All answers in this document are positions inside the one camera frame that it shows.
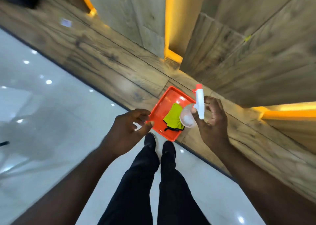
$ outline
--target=foot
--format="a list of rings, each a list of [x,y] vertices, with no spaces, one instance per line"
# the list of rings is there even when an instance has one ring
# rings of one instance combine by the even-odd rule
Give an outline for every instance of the foot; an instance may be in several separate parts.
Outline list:
[[[162,147],[162,155],[170,154],[173,157],[173,160],[176,159],[176,149],[173,143],[169,140],[165,141]]]
[[[146,134],[144,145],[148,146],[153,151],[156,151],[156,136],[151,132]]]

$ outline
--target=black pants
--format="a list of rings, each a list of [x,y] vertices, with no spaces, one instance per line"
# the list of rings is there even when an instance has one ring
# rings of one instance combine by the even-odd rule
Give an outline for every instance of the black pants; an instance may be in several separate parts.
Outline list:
[[[149,192],[159,167],[155,151],[144,147],[124,174],[98,225],[153,224]],[[161,157],[158,225],[210,224],[193,199],[172,155]]]

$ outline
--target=dark border strip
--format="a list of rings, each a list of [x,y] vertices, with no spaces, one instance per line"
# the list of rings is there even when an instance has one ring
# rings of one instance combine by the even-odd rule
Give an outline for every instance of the dark border strip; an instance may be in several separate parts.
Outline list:
[[[46,59],[50,60],[51,62],[55,63],[58,67],[60,67],[62,70],[66,71],[67,73],[69,73],[70,75],[74,76],[76,79],[80,80],[82,83],[84,83],[85,85],[93,88],[95,91],[99,92],[101,95],[105,96],[106,98],[112,100],[114,103],[116,103],[117,105],[121,106],[122,108],[124,108],[127,111],[131,111],[131,109],[127,108],[125,105],[121,104],[120,102],[118,102],[117,100],[111,98],[110,96],[108,96],[107,94],[105,94],[103,91],[100,91],[100,89],[94,87],[93,85],[89,84],[89,82],[85,81],[84,79],[80,79],[78,78],[76,75],[74,75],[71,71],[65,69],[64,67],[62,67],[62,65],[60,65],[59,63],[57,63],[54,59],[50,58],[49,56],[43,54],[41,51],[38,51],[38,48],[35,48],[34,46],[32,46],[31,44],[29,44],[28,42],[24,41],[23,39],[19,38],[18,36],[16,36],[15,34],[13,34],[11,31],[9,31],[8,29],[6,29],[5,27],[3,27],[2,25],[0,25],[0,29],[2,29],[3,31],[5,31],[7,34],[11,35],[12,37],[14,37],[15,39],[17,39],[18,41],[20,41],[21,43],[25,44],[26,46],[30,47],[31,49],[36,50],[38,53],[40,53],[43,57],[45,57]],[[207,163],[208,165],[210,165],[212,168],[214,168],[215,170],[219,171],[221,174],[225,175],[226,177],[228,177],[229,179],[233,180],[234,182],[237,183],[237,181],[231,176],[228,175],[227,173],[225,173],[224,171],[222,171],[219,167],[217,167],[216,165],[214,165],[213,163],[211,163],[210,161],[208,161],[207,159],[205,159],[204,157],[202,157],[201,155],[199,155],[197,152],[195,152],[194,150],[192,150],[191,148],[189,148],[188,146],[186,146],[183,143],[180,143],[178,141],[176,141],[176,143],[178,145],[180,145],[181,147],[183,147],[185,150],[187,150],[188,152],[190,152],[191,154],[193,154],[194,156],[196,156],[197,158],[199,158],[200,160],[202,160],[203,162]]]

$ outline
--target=cleaning cloth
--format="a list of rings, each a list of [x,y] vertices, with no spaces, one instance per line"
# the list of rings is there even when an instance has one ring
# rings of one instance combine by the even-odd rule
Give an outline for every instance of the cleaning cloth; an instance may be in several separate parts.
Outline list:
[[[164,122],[167,124],[165,131],[170,129],[173,131],[184,130],[184,126],[180,121],[180,113],[183,110],[181,105],[174,103],[169,113],[164,117]]]

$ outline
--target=fingernail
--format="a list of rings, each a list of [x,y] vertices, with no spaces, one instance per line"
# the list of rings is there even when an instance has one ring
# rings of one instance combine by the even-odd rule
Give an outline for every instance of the fingernail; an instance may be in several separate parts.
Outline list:
[[[191,113],[196,113],[197,109],[196,108],[191,108]]]

